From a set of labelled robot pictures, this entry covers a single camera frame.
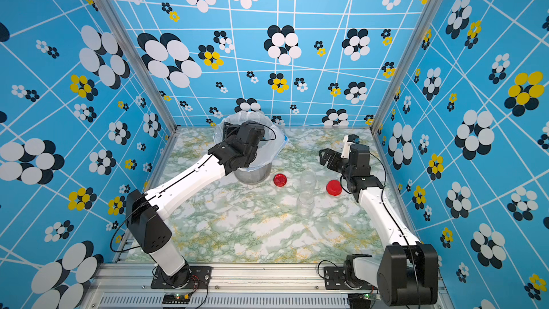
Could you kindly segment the clear jar large red lid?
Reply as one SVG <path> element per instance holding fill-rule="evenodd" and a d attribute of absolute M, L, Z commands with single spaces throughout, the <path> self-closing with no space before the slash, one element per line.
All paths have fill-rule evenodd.
<path fill-rule="evenodd" d="M 309 192 L 300 193 L 297 198 L 297 211 L 301 215 L 310 215 L 315 207 L 315 196 Z"/>

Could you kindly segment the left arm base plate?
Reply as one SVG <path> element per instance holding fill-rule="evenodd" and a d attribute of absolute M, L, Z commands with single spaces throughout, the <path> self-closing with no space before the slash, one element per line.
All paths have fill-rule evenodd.
<path fill-rule="evenodd" d="M 206 289 L 210 283 L 213 267 L 185 266 L 174 276 L 168 276 L 159 266 L 153 269 L 151 289 Z"/>

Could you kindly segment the clear jar of mung beans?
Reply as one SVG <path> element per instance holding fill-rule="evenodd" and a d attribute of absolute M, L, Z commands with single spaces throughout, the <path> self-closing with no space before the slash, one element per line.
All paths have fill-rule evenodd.
<path fill-rule="evenodd" d="M 305 170 L 300 174 L 298 190 L 312 193 L 317 187 L 317 176 L 312 170 Z"/>

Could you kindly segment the small red jar lid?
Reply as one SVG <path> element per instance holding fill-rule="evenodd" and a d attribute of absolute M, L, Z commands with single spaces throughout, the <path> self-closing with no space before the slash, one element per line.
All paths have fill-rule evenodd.
<path fill-rule="evenodd" d="M 284 187 L 287 184 L 287 177 L 282 173 L 278 173 L 273 177 L 273 183 L 277 187 Z"/>

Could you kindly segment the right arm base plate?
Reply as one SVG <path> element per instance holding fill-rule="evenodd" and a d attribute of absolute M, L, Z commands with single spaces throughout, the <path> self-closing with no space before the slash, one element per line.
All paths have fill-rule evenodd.
<path fill-rule="evenodd" d="M 321 268 L 320 275 L 324 280 L 326 290 L 359 290 L 376 291 L 377 288 L 365 281 L 351 282 L 346 278 L 343 267 L 325 266 Z"/>

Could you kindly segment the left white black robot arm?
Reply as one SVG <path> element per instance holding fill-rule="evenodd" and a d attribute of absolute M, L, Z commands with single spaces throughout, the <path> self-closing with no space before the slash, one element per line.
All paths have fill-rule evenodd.
<path fill-rule="evenodd" d="M 127 196 L 124 223 L 143 252 L 157 264 L 160 277 L 173 288 L 190 280 L 190 266 L 172 242 L 166 221 L 191 196 L 256 159 L 267 127 L 253 121 L 226 124 L 221 142 L 215 144 L 193 166 L 145 193 Z"/>

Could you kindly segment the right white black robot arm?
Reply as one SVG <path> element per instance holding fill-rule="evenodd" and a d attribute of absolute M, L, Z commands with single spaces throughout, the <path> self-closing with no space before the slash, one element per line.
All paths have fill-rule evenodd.
<path fill-rule="evenodd" d="M 434 305 L 438 299 L 438 255 L 423 244 L 398 217 L 385 198 L 385 186 L 371 173 L 370 148 L 349 143 L 343 152 L 319 151 L 319 162 L 342 176 L 347 191 L 369 216 L 385 246 L 379 263 L 370 255 L 347 256 L 343 270 L 347 287 L 371 285 L 387 306 Z"/>

